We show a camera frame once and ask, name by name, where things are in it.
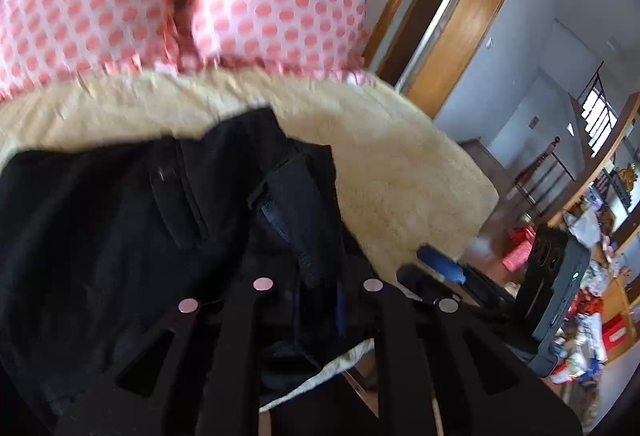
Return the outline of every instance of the wooden door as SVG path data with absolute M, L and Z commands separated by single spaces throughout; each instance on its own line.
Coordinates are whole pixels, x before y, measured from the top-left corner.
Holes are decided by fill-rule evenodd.
M 443 0 L 412 0 L 393 42 L 387 51 L 378 76 L 395 86 L 420 44 Z

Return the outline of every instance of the screw head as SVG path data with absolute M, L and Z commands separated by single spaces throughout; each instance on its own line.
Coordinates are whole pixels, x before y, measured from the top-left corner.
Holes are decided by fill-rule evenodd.
M 193 313 L 198 309 L 198 306 L 196 299 L 182 299 L 178 304 L 178 310 L 180 310 L 180 313 Z
M 444 313 L 455 313 L 458 311 L 458 303 L 449 298 L 441 299 L 438 301 L 438 308 L 440 308 L 441 311 L 444 311 Z
M 380 279 L 367 279 L 365 282 L 362 283 L 362 285 L 364 286 L 364 289 L 367 291 L 380 291 L 384 286 L 382 284 L 382 281 L 380 281 Z
M 273 288 L 273 281 L 268 277 L 259 277 L 254 281 L 254 289 L 256 291 L 267 291 Z

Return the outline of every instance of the yellow figurine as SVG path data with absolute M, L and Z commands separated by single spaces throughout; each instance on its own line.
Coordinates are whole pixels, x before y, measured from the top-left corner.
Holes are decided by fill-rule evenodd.
M 626 169 L 617 169 L 616 172 L 620 176 L 626 191 L 631 192 L 634 189 L 634 183 L 638 180 L 636 164 L 630 163 L 626 166 Z

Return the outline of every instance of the red bag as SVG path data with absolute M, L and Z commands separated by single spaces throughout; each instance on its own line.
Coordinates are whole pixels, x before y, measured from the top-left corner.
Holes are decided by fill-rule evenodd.
M 602 313 L 603 311 L 604 302 L 602 301 L 602 297 L 595 297 L 586 290 L 578 290 L 578 293 L 569 306 L 566 316 L 571 318 L 577 313 L 593 315 L 594 313 Z
M 532 226 L 525 226 L 516 229 L 509 238 L 511 242 L 502 258 L 502 265 L 509 272 L 515 272 L 529 259 L 533 241 L 536 239 L 536 231 Z
M 626 339 L 625 321 L 620 315 L 616 315 L 602 326 L 602 340 L 604 348 L 609 351 Z

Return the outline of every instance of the red box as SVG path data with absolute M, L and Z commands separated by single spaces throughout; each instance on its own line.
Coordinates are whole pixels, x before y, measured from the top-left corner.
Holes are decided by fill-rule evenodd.
M 620 315 L 616 315 L 602 326 L 602 340 L 604 348 L 609 351 L 626 339 L 625 321 Z

